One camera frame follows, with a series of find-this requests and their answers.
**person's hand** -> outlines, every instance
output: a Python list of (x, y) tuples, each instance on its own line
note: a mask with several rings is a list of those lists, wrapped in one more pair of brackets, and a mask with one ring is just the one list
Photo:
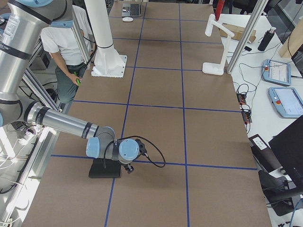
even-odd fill
[(76, 75), (73, 74), (73, 73), (69, 73), (67, 76), (68, 76), (68, 77), (71, 79), (71, 81), (72, 81), (75, 85), (77, 85), (77, 86), (78, 86), (77, 79), (78, 79), (80, 82), (82, 81), (82, 78), (81, 78), (81, 77), (78, 77), (78, 76), (76, 76)]

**blue tablet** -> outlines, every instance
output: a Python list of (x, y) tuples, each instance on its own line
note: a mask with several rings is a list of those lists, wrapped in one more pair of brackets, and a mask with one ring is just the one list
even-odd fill
[(263, 62), (262, 76), (265, 81), (283, 86), (290, 86), (290, 64), (266, 59)]
[(303, 101), (294, 87), (270, 87), (268, 93), (282, 117), (298, 118), (303, 115)]

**black monitor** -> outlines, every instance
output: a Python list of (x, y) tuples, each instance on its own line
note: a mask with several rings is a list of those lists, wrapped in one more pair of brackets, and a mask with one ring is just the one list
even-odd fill
[(300, 194), (303, 194), (303, 115), (276, 135), (269, 145), (283, 170), (293, 181), (288, 183), (277, 179), (280, 183), (284, 182), (278, 190), (263, 188), (276, 214), (282, 216), (293, 211), (294, 205), (300, 200)]

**brown table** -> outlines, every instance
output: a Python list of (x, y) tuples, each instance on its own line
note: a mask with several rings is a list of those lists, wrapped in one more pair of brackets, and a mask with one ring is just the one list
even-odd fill
[(130, 175), (90, 179), (87, 141), (61, 133), (23, 226), (270, 227), (232, 78), (201, 72), (223, 53), (217, 29), (204, 35), (212, 7), (148, 2), (124, 23), (121, 5), (109, 20), (125, 75), (88, 71), (69, 114), (148, 138), (168, 164), (142, 158)]

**red cylinder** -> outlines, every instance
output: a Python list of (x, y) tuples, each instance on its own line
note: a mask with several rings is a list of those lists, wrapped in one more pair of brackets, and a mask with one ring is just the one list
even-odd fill
[(219, 0), (218, 4), (217, 4), (217, 8), (216, 8), (216, 12), (215, 12), (215, 16), (216, 16), (216, 20), (218, 21), (224, 6), (224, 2), (225, 0)]

